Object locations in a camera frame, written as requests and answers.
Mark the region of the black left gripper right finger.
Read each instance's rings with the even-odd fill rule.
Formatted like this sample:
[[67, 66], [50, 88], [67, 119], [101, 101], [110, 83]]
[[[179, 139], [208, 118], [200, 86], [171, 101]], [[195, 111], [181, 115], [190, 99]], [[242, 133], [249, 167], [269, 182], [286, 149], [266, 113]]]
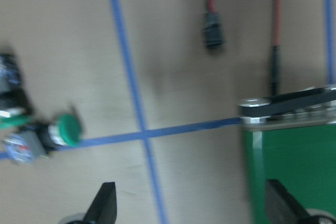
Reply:
[[276, 179], [265, 182], [265, 213], [270, 223], [309, 223], [311, 216]]

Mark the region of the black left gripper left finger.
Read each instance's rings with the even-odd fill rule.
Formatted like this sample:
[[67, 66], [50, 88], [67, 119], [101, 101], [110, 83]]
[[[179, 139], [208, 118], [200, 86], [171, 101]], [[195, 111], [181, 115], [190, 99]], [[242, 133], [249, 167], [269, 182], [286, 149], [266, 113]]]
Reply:
[[84, 223], [114, 224], [117, 219], [115, 182], [103, 183], [87, 210]]

